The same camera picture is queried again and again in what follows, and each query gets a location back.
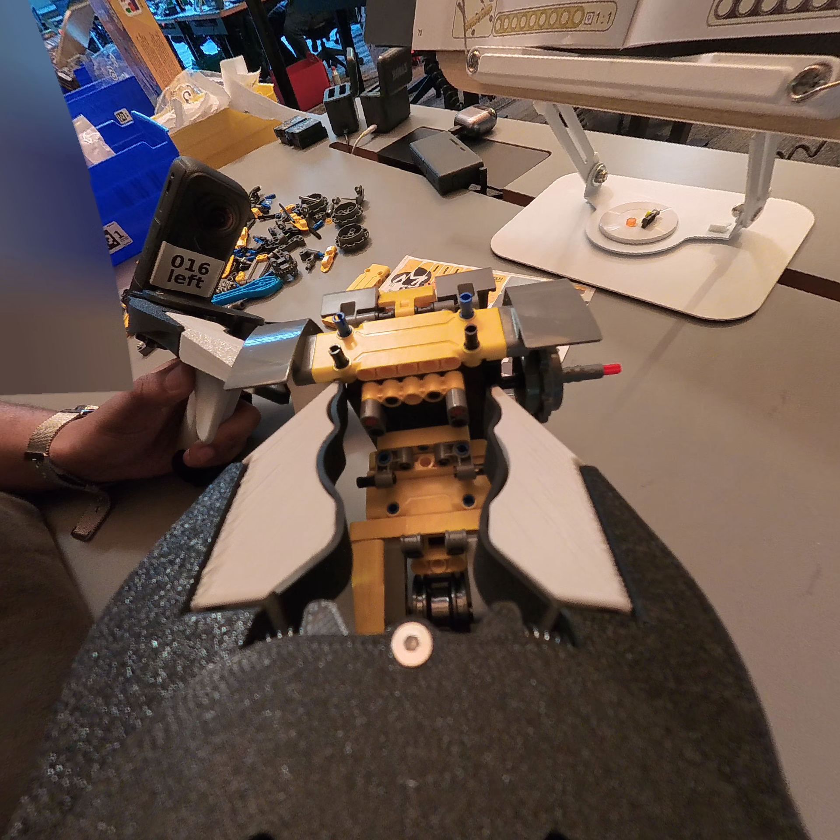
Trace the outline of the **building instruction booklet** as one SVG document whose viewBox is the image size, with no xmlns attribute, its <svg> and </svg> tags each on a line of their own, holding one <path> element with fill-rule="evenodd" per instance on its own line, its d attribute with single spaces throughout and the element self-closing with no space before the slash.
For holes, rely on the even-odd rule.
<svg viewBox="0 0 840 840">
<path fill-rule="evenodd" d="M 713 39 L 836 34 L 835 1 L 370 1 L 377 46 L 622 49 Z"/>
</svg>

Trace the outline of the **person's left hand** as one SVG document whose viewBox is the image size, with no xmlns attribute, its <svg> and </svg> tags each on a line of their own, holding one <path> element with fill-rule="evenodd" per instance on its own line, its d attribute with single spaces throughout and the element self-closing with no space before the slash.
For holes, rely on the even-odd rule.
<svg viewBox="0 0 840 840">
<path fill-rule="evenodd" d="M 52 462 L 97 483 L 170 473 L 193 385 L 193 369 L 178 360 L 142 376 L 131 391 L 64 426 L 50 447 Z"/>
</svg>

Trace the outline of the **pile of small brick parts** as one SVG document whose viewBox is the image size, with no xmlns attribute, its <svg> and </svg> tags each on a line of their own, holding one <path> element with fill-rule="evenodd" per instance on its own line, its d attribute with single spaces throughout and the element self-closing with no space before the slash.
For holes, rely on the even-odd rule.
<svg viewBox="0 0 840 840">
<path fill-rule="evenodd" d="M 213 295 L 213 304 L 242 308 L 268 298 L 294 282 L 300 269 L 330 272 L 338 255 L 366 249 L 366 207 L 362 185 L 352 197 L 320 192 L 299 196 L 292 204 L 276 203 L 275 194 L 256 186 L 248 193 L 252 218 L 241 231 Z"/>
</svg>

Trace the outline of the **white book stand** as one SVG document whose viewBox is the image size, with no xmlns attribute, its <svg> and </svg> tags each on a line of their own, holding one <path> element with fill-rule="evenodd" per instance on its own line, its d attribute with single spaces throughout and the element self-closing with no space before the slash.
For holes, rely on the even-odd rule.
<svg viewBox="0 0 840 840">
<path fill-rule="evenodd" d="M 837 133 L 835 56 L 663 59 L 485 44 L 440 63 L 468 91 L 534 100 L 582 182 L 565 175 L 546 187 L 494 234 L 498 257 L 727 321 L 762 306 L 813 226 L 803 205 L 770 198 L 770 184 L 783 133 Z M 573 105 L 754 130 L 743 194 L 607 174 Z M 642 229 L 656 207 L 657 221 Z"/>
</svg>

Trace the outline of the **person's left forearm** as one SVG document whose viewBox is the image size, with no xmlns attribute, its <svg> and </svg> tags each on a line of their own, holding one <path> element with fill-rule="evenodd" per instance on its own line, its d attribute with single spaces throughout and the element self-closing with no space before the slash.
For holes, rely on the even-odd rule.
<svg viewBox="0 0 840 840">
<path fill-rule="evenodd" d="M 33 432 L 53 415 L 45 408 L 1 403 L 1 491 L 20 494 L 56 486 L 51 473 L 44 476 L 25 457 Z"/>
</svg>

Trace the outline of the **person's brown clothing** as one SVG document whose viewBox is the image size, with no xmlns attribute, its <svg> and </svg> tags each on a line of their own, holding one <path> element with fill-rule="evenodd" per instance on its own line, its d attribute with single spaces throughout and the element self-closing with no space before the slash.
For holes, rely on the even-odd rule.
<svg viewBox="0 0 840 840">
<path fill-rule="evenodd" d="M 40 511 L 1 494 L 1 827 L 37 771 L 53 708 L 91 626 Z"/>
</svg>

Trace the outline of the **black power bank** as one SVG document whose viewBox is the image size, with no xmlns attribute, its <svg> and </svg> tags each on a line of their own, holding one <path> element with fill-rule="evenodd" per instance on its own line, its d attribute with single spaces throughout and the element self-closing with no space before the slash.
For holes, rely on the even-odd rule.
<svg viewBox="0 0 840 840">
<path fill-rule="evenodd" d="M 477 183 L 487 189 L 483 160 L 450 132 L 436 132 L 410 143 L 411 156 L 437 193 L 445 196 Z"/>
</svg>

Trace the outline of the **yellow cardboard box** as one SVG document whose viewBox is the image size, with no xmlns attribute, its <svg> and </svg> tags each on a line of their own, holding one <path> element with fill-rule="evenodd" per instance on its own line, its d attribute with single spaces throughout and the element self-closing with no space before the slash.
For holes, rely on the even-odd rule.
<svg viewBox="0 0 840 840">
<path fill-rule="evenodd" d="M 275 127 L 294 112 L 272 101 L 268 104 L 272 106 L 269 119 L 225 108 L 199 122 L 170 131 L 170 139 L 180 155 L 219 170 L 275 142 Z"/>
</svg>

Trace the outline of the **blue storage bin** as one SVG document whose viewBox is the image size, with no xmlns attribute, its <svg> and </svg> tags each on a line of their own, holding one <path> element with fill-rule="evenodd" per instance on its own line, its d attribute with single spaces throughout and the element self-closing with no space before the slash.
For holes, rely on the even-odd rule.
<svg viewBox="0 0 840 840">
<path fill-rule="evenodd" d="M 96 127 L 108 121 L 130 124 L 133 112 L 146 117 L 154 114 L 154 104 L 134 76 L 113 82 L 97 80 L 66 93 L 65 100 L 72 119 L 83 116 Z"/>
<path fill-rule="evenodd" d="M 88 168 L 112 264 L 141 252 L 166 176 L 179 155 L 166 128 L 132 111 L 98 127 L 113 156 Z"/>
</svg>

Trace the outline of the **clear plastic bags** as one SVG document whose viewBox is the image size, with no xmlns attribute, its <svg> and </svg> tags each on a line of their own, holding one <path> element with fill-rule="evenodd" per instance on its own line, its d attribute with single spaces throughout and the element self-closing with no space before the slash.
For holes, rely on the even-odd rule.
<svg viewBox="0 0 840 840">
<path fill-rule="evenodd" d="M 184 70 L 159 96 L 152 119 L 168 131 L 179 130 L 224 110 L 229 102 L 221 74 Z"/>
</svg>

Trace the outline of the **sticker sheet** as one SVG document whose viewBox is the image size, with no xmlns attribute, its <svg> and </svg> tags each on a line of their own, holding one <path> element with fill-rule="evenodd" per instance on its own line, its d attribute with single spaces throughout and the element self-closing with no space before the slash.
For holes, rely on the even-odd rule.
<svg viewBox="0 0 840 840">
<path fill-rule="evenodd" d="M 406 256 L 394 271 L 380 285 L 380 291 L 399 291 L 410 287 L 434 286 L 438 277 L 452 275 L 462 271 L 475 270 L 475 266 L 462 266 L 447 262 L 435 262 L 431 259 L 420 259 Z M 489 293 L 488 305 L 493 305 L 505 285 L 521 285 L 541 278 L 530 275 L 512 275 L 509 272 L 494 270 L 496 288 Z"/>
</svg>

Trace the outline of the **yellow grey brick vehicle model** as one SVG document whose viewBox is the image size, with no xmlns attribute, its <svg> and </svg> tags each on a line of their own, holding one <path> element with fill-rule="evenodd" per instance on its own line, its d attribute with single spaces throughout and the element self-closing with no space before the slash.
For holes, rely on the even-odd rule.
<svg viewBox="0 0 840 840">
<path fill-rule="evenodd" d="M 260 385 L 344 387 L 345 466 L 335 487 L 359 633 L 402 616 L 468 628 L 491 605 L 480 594 L 480 517 L 493 387 L 545 427 L 567 385 L 622 371 L 564 369 L 561 345 L 601 338 L 568 281 L 508 287 L 490 307 L 488 290 L 475 272 L 441 277 L 437 290 L 352 291 L 325 300 L 322 329 L 271 324 L 237 358 L 232 384 L 255 373 Z"/>
</svg>

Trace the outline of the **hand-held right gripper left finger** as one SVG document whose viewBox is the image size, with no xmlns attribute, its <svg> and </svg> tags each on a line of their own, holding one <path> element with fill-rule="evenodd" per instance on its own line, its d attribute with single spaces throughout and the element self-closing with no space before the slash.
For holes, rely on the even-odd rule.
<svg viewBox="0 0 840 840">
<path fill-rule="evenodd" d="M 194 612 L 261 606 L 275 629 L 350 578 L 343 472 L 348 403 L 333 383 L 245 458 L 245 472 L 194 593 Z"/>
</svg>

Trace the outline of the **black battery charger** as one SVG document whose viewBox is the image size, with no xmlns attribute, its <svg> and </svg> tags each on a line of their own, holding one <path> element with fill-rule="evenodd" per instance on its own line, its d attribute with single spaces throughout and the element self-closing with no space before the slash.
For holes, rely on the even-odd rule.
<svg viewBox="0 0 840 840">
<path fill-rule="evenodd" d="M 359 118 L 354 104 L 353 87 L 349 82 L 328 88 L 323 93 L 322 104 L 331 130 L 336 136 L 358 132 Z"/>
<path fill-rule="evenodd" d="M 378 84 L 360 94 L 367 126 L 375 125 L 378 133 L 387 133 L 411 114 L 407 87 L 413 77 L 410 47 L 392 47 L 377 62 Z"/>
</svg>

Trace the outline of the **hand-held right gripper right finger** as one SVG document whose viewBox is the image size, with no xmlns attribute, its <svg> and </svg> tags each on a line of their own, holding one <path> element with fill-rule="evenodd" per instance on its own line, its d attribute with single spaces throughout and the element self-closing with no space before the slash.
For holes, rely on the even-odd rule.
<svg viewBox="0 0 840 840">
<path fill-rule="evenodd" d="M 480 594 L 515 601 L 551 630 L 569 606 L 629 614 L 627 593 L 585 485 L 582 462 L 512 397 L 486 403 L 490 492 L 480 517 Z"/>
</svg>

